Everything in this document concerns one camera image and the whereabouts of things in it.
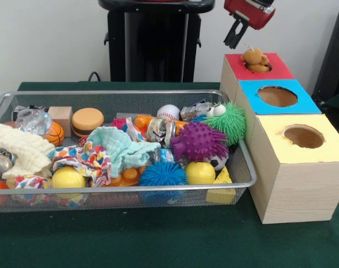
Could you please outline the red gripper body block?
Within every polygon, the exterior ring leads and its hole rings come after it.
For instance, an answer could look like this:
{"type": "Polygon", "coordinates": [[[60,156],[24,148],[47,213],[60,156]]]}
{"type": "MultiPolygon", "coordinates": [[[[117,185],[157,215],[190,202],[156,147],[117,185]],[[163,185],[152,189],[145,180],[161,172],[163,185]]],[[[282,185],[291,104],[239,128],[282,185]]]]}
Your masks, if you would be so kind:
{"type": "Polygon", "coordinates": [[[275,14],[273,1],[225,0],[224,9],[235,20],[246,20],[255,30],[262,29],[275,14]]]}

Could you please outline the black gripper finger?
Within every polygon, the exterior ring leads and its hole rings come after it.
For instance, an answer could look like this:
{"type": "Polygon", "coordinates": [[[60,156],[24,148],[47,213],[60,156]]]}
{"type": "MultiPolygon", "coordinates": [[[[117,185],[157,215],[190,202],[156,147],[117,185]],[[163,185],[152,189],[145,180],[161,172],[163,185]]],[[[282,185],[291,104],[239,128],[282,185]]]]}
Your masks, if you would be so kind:
{"type": "Polygon", "coordinates": [[[224,43],[226,46],[237,46],[238,38],[240,36],[236,33],[236,30],[240,25],[240,22],[240,20],[236,20],[230,28],[226,38],[224,39],[224,43]]]}
{"type": "Polygon", "coordinates": [[[242,39],[243,35],[245,34],[249,23],[246,20],[236,20],[233,24],[233,40],[232,40],[232,48],[235,49],[242,39]]]}

